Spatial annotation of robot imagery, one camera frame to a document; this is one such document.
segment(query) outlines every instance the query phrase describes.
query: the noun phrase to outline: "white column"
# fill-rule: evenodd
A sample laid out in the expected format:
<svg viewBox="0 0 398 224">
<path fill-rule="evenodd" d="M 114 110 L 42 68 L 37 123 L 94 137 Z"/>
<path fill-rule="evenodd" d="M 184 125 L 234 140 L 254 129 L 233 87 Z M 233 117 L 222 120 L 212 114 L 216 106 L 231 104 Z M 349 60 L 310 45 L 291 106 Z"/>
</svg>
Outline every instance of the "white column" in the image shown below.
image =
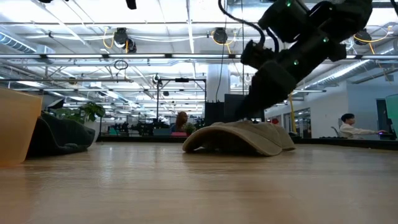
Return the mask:
<svg viewBox="0 0 398 224">
<path fill-rule="evenodd" d="M 209 103 L 216 103 L 217 101 L 224 102 L 224 95 L 229 93 L 230 88 L 230 72 L 228 64 L 210 64 L 207 71 L 207 101 Z"/>
</svg>

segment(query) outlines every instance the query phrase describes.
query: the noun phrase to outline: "desk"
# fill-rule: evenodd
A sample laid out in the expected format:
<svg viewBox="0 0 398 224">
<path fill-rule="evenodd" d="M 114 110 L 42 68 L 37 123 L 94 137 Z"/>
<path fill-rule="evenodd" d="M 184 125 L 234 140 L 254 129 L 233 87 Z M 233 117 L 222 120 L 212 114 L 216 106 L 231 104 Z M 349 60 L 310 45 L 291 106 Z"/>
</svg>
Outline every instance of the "desk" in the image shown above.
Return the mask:
<svg viewBox="0 0 398 224">
<path fill-rule="evenodd" d="M 298 145 L 275 157 L 95 144 L 0 169 L 7 224 L 396 224 L 398 152 Z"/>
</svg>

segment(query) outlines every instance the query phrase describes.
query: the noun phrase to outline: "dark gray cloth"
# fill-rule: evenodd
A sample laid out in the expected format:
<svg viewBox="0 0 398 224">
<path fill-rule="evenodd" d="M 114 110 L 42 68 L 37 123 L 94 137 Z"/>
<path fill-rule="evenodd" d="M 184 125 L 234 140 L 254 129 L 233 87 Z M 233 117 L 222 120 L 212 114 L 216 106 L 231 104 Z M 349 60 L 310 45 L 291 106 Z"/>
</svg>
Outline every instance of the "dark gray cloth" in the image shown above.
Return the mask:
<svg viewBox="0 0 398 224">
<path fill-rule="evenodd" d="M 42 113 L 37 119 L 27 157 L 56 156 L 86 151 L 95 130 L 69 119 Z"/>
</svg>

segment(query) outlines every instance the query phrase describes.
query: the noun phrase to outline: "white shirt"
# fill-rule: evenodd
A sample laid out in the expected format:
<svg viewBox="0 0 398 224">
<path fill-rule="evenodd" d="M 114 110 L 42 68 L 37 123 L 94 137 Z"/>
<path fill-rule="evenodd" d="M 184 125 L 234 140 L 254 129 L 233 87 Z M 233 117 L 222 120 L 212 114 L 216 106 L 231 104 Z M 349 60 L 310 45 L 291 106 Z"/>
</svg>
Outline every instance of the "white shirt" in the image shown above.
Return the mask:
<svg viewBox="0 0 398 224">
<path fill-rule="evenodd" d="M 354 128 L 349 124 L 343 124 L 340 127 L 340 136 L 348 139 L 355 139 L 357 134 L 377 134 L 377 131 Z"/>
</svg>

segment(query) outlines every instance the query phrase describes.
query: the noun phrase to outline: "cap brim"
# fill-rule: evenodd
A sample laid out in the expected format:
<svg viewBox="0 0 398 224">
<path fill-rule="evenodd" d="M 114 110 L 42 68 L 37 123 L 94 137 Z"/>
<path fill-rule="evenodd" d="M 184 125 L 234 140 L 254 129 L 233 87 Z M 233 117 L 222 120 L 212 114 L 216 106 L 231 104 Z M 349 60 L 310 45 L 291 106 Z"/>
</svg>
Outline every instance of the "cap brim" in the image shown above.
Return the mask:
<svg viewBox="0 0 398 224">
<path fill-rule="evenodd" d="M 230 133 L 253 147 L 258 153 L 265 156 L 276 156 L 282 152 L 281 146 L 276 145 L 274 142 L 260 136 L 254 132 L 247 131 L 242 128 L 237 128 L 234 126 L 209 126 L 201 128 L 194 132 L 188 139 L 184 142 L 182 149 L 185 152 L 192 152 L 204 144 L 206 144 L 207 139 L 213 137 L 216 133 Z"/>
</svg>

